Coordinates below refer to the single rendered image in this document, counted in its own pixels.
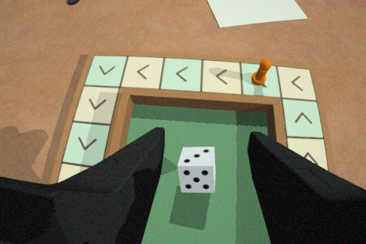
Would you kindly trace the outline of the orange game pawn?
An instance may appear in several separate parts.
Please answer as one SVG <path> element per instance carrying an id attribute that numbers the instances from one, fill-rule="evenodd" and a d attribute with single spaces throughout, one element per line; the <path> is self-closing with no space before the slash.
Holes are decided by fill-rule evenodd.
<path id="1" fill-rule="evenodd" d="M 268 59 L 262 60 L 260 62 L 259 68 L 256 72 L 253 73 L 253 76 L 251 77 L 251 82 L 253 83 L 253 85 L 263 85 L 266 80 L 266 71 L 268 71 L 269 69 L 271 69 L 271 61 L 269 61 Z"/>

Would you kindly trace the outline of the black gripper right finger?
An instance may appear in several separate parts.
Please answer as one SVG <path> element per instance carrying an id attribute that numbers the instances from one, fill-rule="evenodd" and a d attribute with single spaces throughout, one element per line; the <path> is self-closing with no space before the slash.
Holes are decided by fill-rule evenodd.
<path id="1" fill-rule="evenodd" d="M 366 189 L 259 131 L 247 152 L 271 244 L 366 244 Z"/>

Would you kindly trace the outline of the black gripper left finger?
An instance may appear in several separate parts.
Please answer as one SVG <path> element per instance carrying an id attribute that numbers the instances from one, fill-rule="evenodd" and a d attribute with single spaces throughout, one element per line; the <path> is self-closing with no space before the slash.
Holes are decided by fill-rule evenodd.
<path id="1" fill-rule="evenodd" d="M 162 174 L 156 127 L 58 183 L 0 177 L 0 236 L 22 244 L 141 244 Z"/>

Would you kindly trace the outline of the white die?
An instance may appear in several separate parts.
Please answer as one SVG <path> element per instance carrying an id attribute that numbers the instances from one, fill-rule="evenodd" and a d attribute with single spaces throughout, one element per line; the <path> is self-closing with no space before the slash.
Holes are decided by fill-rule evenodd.
<path id="1" fill-rule="evenodd" d="M 178 162 L 181 192 L 208 193 L 216 187 L 214 146 L 183 147 Z"/>

